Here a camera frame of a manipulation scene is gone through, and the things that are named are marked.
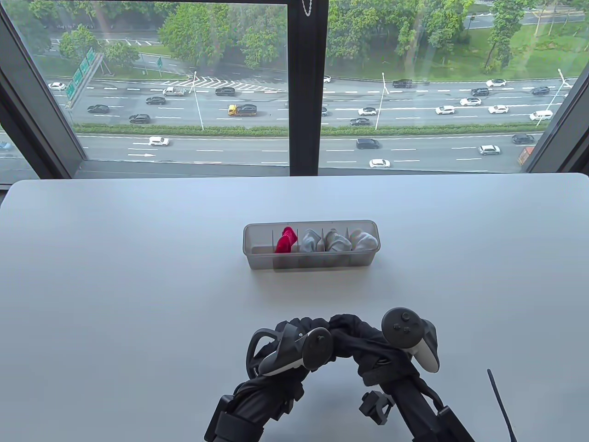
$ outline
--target car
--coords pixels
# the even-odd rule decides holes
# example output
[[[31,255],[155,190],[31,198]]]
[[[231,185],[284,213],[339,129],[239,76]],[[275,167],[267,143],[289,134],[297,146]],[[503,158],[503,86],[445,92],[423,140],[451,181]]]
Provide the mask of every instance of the car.
[[[440,106],[436,108],[438,115],[453,114],[454,112],[456,112],[454,106]]]
[[[370,120],[368,118],[353,118],[350,120],[352,126],[368,126]]]
[[[149,97],[145,102],[147,104],[166,104],[166,99],[164,97]]]
[[[532,135],[515,134],[514,136],[511,137],[511,141],[513,141],[514,144],[532,144],[536,140]]]
[[[554,114],[551,110],[542,110],[532,112],[530,114],[530,120],[532,121],[542,121],[542,120],[550,120]]]
[[[460,100],[461,106],[478,106],[480,104],[482,104],[481,99],[476,97],[463,98]]]
[[[52,91],[65,91],[68,88],[65,84],[60,83],[59,81],[49,83],[47,86],[49,86],[49,89]]]
[[[489,95],[489,88],[477,87],[471,90],[471,94],[473,97],[486,97],[487,95]]]
[[[494,78],[493,80],[487,81],[487,87],[500,87],[505,86],[507,82],[500,78]]]
[[[235,88],[234,87],[226,87],[226,86],[216,88],[215,95],[232,97],[235,95]]]
[[[149,137],[150,146],[169,146],[170,139],[164,137]]]
[[[509,108],[503,104],[496,104],[489,107],[490,114],[506,114],[509,112]]]
[[[546,95],[550,93],[550,88],[547,86],[538,86],[532,89],[532,95]]]
[[[94,104],[92,106],[88,106],[87,111],[91,114],[108,114],[110,112],[110,108],[106,104]]]
[[[410,89],[411,87],[413,87],[413,80],[410,80],[408,78],[404,78],[402,80],[395,80],[393,81],[393,87]]]
[[[373,138],[358,138],[356,140],[356,149],[378,149],[380,143]]]
[[[370,167],[376,167],[377,169],[386,169],[387,167],[391,166],[391,162],[389,160],[370,160],[370,163],[368,163],[368,165],[370,165]]]
[[[498,146],[492,146],[490,144],[479,147],[479,154],[481,155],[499,155],[501,149]]]
[[[373,107],[365,107],[364,109],[358,109],[358,115],[376,115],[376,109]]]
[[[129,117],[129,123],[133,124],[147,124],[151,121],[151,118],[147,114],[135,114]]]

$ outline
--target truck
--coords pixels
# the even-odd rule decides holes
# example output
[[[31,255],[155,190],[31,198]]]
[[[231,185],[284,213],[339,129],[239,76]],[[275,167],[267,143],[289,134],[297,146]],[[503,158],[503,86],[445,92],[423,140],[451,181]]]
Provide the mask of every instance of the truck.
[[[253,104],[230,104],[228,114],[230,117],[253,117],[257,114],[257,107]]]
[[[186,95],[186,89],[183,87],[176,87],[176,86],[169,86],[164,89],[164,95],[167,97],[168,95]]]

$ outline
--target folded sock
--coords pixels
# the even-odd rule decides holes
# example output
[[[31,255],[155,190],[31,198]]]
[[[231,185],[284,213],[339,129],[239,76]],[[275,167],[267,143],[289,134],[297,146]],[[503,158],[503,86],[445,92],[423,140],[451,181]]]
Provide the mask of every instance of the folded sock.
[[[300,241],[299,252],[316,252],[319,240],[321,240],[320,234],[313,229],[306,230],[303,239]]]
[[[350,233],[350,242],[352,243],[352,250],[376,250],[378,248],[378,240],[370,233],[354,230]]]
[[[325,235],[325,250],[328,252],[348,252],[352,250],[352,243],[340,235],[336,229],[331,229]]]
[[[294,243],[296,243],[297,236],[292,227],[285,227],[282,231],[282,237],[276,243],[276,250],[274,253],[290,253]]]

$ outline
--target vr controller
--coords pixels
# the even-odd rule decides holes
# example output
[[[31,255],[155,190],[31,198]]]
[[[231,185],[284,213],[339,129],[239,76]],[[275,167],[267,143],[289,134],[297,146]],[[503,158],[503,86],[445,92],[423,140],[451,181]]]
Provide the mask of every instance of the vr controller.
[[[436,328],[414,311],[397,307],[383,316],[381,330],[393,348],[401,349],[430,373],[440,369],[438,358],[438,337]],[[268,337],[278,341],[278,347],[266,356],[257,367],[251,366],[260,339]],[[315,371],[326,364],[333,352],[333,338],[329,331],[318,327],[303,335],[292,324],[286,324],[284,331],[260,328],[252,336],[246,354],[246,370],[250,379],[257,376],[274,376],[291,368],[305,367]]]

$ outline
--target red sock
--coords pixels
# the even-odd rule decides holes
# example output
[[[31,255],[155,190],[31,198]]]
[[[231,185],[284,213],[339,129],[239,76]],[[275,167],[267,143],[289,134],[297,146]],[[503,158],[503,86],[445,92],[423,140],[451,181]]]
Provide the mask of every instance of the red sock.
[[[291,227],[286,227],[282,231],[282,237],[276,243],[276,250],[274,253],[290,253],[290,249],[297,242],[295,231]]]

